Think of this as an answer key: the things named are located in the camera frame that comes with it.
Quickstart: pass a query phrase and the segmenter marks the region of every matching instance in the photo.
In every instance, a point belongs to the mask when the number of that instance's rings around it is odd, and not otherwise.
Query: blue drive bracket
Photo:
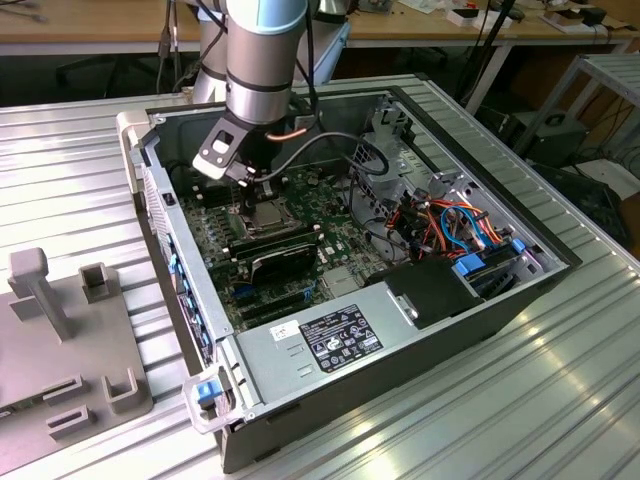
[[[467,276],[476,270],[480,270],[485,267],[485,263],[480,259],[477,253],[471,253],[464,257],[459,257],[455,263],[456,270],[461,275]]]

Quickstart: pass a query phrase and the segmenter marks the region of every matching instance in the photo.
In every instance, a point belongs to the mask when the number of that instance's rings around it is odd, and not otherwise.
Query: blue latch
[[[169,260],[169,273],[176,273],[176,265],[178,264],[178,255],[175,253],[171,255],[171,260]]]
[[[477,253],[471,253],[460,257],[456,260],[456,269],[463,276],[467,276],[470,273],[480,270],[485,266],[485,263],[480,259]]]
[[[224,393],[218,380],[200,383],[196,385],[196,391],[198,392],[198,404],[203,408],[213,405],[214,399]]]
[[[527,248],[524,242],[519,238],[514,238],[513,241],[511,242],[511,245],[513,245],[513,248],[518,253],[524,252],[524,250]]]

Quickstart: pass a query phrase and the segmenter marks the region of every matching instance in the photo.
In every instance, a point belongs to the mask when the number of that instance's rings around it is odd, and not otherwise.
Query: gray post
[[[25,298],[25,293],[29,290],[51,322],[60,342],[71,338],[67,315],[45,278],[49,274],[49,265],[44,251],[41,248],[30,248],[11,253],[9,272],[9,285],[18,298]]]

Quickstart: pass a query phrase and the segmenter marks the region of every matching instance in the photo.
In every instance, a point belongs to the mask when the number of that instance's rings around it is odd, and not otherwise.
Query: gray stand
[[[148,412],[117,272],[49,284],[39,248],[11,254],[0,295],[0,475]]]

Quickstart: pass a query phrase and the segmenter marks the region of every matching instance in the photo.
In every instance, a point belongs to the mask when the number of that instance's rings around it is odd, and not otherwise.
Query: motherboard
[[[278,197],[252,215],[240,213],[230,186],[199,188],[181,200],[236,331],[350,293],[389,266],[354,224],[348,188],[337,180],[318,167],[292,169]]]

